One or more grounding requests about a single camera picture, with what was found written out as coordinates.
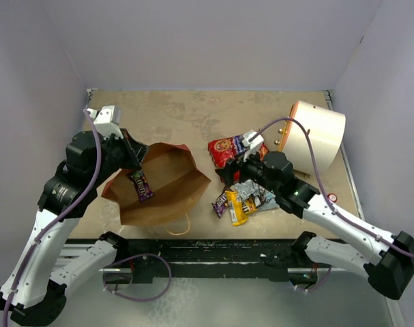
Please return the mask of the red cookie snack bag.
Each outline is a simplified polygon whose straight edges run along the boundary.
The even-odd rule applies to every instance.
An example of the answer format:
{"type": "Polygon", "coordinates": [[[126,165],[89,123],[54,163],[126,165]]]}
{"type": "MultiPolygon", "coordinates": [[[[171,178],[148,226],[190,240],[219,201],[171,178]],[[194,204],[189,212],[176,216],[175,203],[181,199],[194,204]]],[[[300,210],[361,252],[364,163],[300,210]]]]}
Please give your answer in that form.
{"type": "MultiPolygon", "coordinates": [[[[208,151],[215,168],[223,168],[229,159],[243,157],[245,148],[240,141],[242,135],[243,134],[230,138],[217,139],[208,143],[208,151]]],[[[262,159],[268,152],[269,149],[266,147],[265,143],[263,143],[257,153],[262,159]]]]}

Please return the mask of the purple candy packet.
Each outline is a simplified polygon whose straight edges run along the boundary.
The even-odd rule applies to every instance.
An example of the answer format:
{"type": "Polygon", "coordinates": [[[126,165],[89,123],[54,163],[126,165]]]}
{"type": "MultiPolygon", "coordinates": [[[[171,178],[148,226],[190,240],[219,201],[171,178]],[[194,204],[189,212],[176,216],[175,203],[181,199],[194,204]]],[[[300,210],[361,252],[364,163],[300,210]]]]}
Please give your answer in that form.
{"type": "Polygon", "coordinates": [[[223,191],[217,198],[214,203],[211,204],[214,213],[218,216],[220,219],[223,214],[226,212],[228,208],[228,200],[226,196],[226,192],[223,191]]]}

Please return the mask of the brown candy packet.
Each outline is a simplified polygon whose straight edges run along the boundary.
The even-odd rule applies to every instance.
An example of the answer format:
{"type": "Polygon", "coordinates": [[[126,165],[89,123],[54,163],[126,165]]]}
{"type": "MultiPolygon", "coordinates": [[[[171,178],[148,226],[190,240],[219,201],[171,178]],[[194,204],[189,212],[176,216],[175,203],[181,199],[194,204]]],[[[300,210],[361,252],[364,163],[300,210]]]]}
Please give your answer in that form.
{"type": "Polygon", "coordinates": [[[137,170],[131,174],[128,174],[128,178],[132,182],[140,202],[144,202],[154,196],[154,193],[151,190],[147,178],[142,170],[137,170]]]}

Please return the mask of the yellow candy packet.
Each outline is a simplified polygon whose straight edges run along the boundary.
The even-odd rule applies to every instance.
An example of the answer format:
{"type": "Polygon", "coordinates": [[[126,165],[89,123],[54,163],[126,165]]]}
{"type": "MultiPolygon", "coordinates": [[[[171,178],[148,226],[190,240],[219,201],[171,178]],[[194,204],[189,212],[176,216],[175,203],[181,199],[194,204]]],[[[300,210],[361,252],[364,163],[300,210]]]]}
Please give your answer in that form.
{"type": "Polygon", "coordinates": [[[250,215],[257,211],[256,197],[250,196],[242,201],[242,210],[245,215],[250,215]]]}
{"type": "Polygon", "coordinates": [[[236,191],[225,191],[228,207],[230,208],[231,223],[233,226],[244,224],[248,217],[243,211],[243,202],[236,191]]]}

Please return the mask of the red paper bag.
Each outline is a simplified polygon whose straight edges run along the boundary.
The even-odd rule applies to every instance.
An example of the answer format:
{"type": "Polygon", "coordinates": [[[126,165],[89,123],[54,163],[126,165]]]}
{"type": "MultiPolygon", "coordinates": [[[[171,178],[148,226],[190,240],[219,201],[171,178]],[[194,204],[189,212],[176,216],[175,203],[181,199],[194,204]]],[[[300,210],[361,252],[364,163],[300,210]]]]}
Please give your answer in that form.
{"type": "Polygon", "coordinates": [[[141,170],[154,196],[144,202],[122,169],[108,181],[102,197],[118,204],[121,225],[163,225],[171,236],[186,235],[192,225],[190,211],[206,192],[211,179],[197,167],[192,149],[184,144],[158,142],[149,146],[141,170]]]}

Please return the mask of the silver snack wrapper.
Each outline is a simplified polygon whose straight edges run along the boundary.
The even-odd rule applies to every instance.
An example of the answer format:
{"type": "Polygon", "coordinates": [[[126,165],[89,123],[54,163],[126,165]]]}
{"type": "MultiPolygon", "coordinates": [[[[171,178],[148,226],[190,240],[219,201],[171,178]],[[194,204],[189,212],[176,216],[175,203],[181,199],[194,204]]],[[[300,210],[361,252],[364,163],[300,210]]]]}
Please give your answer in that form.
{"type": "Polygon", "coordinates": [[[276,210],[279,208],[279,205],[276,203],[276,196],[274,193],[264,190],[261,193],[261,205],[259,206],[260,211],[270,211],[276,210]]]}

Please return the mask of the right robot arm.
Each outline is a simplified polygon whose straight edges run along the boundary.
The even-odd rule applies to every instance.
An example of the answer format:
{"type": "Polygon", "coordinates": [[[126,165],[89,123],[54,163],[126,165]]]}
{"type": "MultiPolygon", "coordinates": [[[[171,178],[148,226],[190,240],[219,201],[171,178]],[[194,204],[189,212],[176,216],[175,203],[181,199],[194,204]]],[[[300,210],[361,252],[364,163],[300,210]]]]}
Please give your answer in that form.
{"type": "Polygon", "coordinates": [[[398,300],[414,276],[414,238],[401,231],[393,234],[354,216],[327,199],[320,189],[295,176],[292,163],[273,151],[230,159],[216,174],[227,186],[234,175],[254,181],[275,195],[286,213],[312,222],[333,233],[340,243],[304,232],[291,256],[298,266],[327,264],[367,279],[381,295],[398,300]]]}

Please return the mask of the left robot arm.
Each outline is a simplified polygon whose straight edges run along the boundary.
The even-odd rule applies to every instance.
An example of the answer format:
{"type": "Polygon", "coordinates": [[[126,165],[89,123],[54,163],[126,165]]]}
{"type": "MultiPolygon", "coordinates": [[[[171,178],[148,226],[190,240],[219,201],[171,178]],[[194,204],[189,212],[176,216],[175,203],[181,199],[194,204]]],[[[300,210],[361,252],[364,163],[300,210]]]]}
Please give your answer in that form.
{"type": "Polygon", "coordinates": [[[57,319],[68,297],[96,271],[110,264],[126,264],[126,240],[107,232],[67,266],[55,269],[66,240],[97,198],[97,188],[120,169],[141,168],[148,150],[126,129],[121,136],[83,131],[73,137],[65,149],[66,159],[44,186],[24,251],[0,287],[0,310],[5,321],[48,326],[57,319]]]}

